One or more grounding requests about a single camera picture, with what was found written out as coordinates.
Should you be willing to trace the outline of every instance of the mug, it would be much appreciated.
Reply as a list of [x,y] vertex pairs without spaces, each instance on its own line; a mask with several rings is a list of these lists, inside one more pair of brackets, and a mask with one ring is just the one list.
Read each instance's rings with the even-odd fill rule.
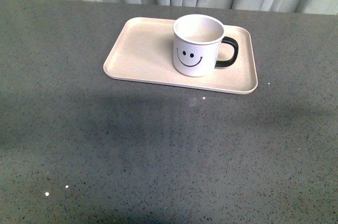
[[[215,18],[201,14],[190,14],[178,18],[174,25],[173,62],[176,69],[190,77],[201,77],[214,68],[224,68],[235,63],[238,43],[225,36],[223,24]],[[219,61],[221,43],[233,47],[229,60]]]

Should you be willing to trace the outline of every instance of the beige tray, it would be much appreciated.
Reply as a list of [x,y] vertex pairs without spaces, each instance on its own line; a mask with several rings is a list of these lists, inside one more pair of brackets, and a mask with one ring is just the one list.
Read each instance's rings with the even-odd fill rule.
[[[249,94],[258,85],[251,37],[247,30],[224,26],[226,36],[237,40],[236,62],[214,69],[204,77],[180,74],[173,65],[174,20],[133,18],[125,24],[106,62],[104,72],[113,79],[196,88],[232,94]],[[232,56],[231,46],[222,44],[219,60]]]

